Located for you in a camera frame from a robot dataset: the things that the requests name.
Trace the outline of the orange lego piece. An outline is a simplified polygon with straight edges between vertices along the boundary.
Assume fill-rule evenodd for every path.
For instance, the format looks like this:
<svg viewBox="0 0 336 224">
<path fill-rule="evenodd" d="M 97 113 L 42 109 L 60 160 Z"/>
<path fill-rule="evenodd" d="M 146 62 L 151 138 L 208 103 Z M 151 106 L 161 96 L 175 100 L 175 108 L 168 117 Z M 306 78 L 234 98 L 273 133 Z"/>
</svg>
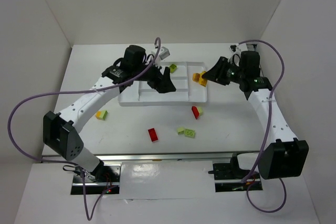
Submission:
<svg viewBox="0 0 336 224">
<path fill-rule="evenodd" d="M 204 78 L 204 74 L 206 72 L 205 71 L 202 71 L 200 74 L 199 74 L 199 78 L 198 78 L 198 83 L 204 87 L 207 86 L 207 79 Z"/>
</svg>

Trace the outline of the orange yellow lego brick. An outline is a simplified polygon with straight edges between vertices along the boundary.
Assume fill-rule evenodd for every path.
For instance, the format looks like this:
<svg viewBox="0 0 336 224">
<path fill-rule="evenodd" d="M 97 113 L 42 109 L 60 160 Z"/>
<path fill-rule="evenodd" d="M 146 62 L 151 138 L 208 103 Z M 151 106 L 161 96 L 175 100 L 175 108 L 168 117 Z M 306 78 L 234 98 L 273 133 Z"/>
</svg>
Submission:
<svg viewBox="0 0 336 224">
<path fill-rule="evenodd" d="M 200 74 L 199 73 L 193 73 L 192 80 L 194 82 L 199 82 Z"/>
</svg>

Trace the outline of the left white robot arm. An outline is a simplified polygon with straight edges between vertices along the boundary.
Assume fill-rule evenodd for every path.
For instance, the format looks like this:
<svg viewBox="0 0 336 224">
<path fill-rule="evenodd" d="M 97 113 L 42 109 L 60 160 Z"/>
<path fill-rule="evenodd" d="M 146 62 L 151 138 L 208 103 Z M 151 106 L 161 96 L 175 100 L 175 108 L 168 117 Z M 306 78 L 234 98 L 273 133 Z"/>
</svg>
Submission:
<svg viewBox="0 0 336 224">
<path fill-rule="evenodd" d="M 134 81 L 144 81 L 158 93 L 176 91 L 169 68 L 160 65 L 160 61 L 169 55 L 170 52 L 165 47 L 157 49 L 155 55 L 147 55 L 140 46 L 128 46 L 124 56 L 102 73 L 89 93 L 58 113 L 45 114 L 44 144 L 66 161 L 74 163 L 75 172 L 79 175 L 87 175 L 93 181 L 103 181 L 112 175 L 111 169 L 85 148 L 79 133 L 99 109 Z"/>
</svg>

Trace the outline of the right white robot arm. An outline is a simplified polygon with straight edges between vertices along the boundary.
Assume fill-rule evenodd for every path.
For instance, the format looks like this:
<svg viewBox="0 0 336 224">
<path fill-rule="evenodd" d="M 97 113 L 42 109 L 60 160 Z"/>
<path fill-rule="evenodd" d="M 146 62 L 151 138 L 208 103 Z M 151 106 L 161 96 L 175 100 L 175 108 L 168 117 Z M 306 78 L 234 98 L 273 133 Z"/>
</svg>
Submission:
<svg viewBox="0 0 336 224">
<path fill-rule="evenodd" d="M 259 153 L 234 153 L 234 170 L 242 171 L 246 181 L 253 173 L 263 179 L 298 177 L 301 175 L 309 146 L 299 140 L 286 122 L 274 97 L 274 86 L 260 75 L 260 55 L 255 51 L 243 51 L 239 62 L 220 57 L 204 78 L 226 86 L 239 85 L 246 100 L 252 105 L 265 130 Z"/>
</svg>

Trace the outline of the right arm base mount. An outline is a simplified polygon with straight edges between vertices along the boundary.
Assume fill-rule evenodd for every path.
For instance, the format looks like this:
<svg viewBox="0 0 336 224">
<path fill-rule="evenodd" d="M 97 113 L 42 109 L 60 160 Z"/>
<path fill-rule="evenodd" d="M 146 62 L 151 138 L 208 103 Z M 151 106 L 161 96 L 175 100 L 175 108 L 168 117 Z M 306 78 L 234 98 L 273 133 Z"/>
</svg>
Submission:
<svg viewBox="0 0 336 224">
<path fill-rule="evenodd" d="M 213 175 L 216 193 L 239 192 L 250 190 L 263 190 L 260 175 L 252 175 L 246 182 L 241 180 L 249 173 L 249 170 L 241 169 L 238 165 L 237 155 L 234 154 L 229 162 L 213 163 L 212 170 L 208 174 Z"/>
</svg>

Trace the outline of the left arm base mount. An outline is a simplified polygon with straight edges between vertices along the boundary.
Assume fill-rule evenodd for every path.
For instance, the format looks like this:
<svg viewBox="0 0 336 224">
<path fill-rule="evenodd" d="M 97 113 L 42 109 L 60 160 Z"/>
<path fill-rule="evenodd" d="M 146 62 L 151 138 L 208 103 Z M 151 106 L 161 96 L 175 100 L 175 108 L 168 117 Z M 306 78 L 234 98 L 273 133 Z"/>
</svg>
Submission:
<svg viewBox="0 0 336 224">
<path fill-rule="evenodd" d="M 62 170 L 70 172 L 73 175 L 70 194 L 83 195 L 80 169 L 72 165 L 64 165 Z M 87 171 L 84 171 L 84 175 L 87 195 L 99 195 L 107 189 L 107 195 L 119 194 L 121 164 L 105 165 L 104 172 L 98 179 L 89 174 Z"/>
</svg>

